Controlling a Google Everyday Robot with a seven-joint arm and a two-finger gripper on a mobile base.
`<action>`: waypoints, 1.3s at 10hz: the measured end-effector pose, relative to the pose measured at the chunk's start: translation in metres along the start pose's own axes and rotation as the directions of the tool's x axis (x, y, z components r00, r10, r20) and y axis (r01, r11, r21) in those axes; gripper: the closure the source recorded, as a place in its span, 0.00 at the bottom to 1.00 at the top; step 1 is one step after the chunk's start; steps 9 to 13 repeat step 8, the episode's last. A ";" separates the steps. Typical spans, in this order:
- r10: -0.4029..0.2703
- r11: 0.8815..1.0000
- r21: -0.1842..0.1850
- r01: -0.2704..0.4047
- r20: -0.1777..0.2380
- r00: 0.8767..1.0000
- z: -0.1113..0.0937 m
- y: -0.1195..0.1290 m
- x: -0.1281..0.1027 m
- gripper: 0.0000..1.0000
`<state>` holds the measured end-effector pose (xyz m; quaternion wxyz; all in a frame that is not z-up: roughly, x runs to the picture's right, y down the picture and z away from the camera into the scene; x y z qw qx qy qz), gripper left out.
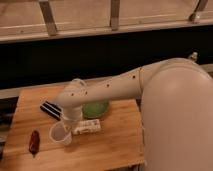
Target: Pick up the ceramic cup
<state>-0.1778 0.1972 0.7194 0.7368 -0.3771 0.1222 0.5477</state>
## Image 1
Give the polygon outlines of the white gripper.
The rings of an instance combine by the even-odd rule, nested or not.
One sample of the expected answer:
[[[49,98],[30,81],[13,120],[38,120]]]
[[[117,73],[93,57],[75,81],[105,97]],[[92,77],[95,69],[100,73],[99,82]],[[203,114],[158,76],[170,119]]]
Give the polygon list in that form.
[[[66,132],[72,131],[77,127],[77,124],[82,120],[82,108],[63,108],[61,121]]]

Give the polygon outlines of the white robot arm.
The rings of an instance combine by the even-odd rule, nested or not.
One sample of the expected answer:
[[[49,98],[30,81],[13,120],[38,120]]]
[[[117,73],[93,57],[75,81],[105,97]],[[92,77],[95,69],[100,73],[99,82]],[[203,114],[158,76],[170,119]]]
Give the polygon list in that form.
[[[197,63],[172,58],[92,86],[67,86],[56,98],[62,116],[88,102],[141,100],[144,171],[213,171],[213,77]]]

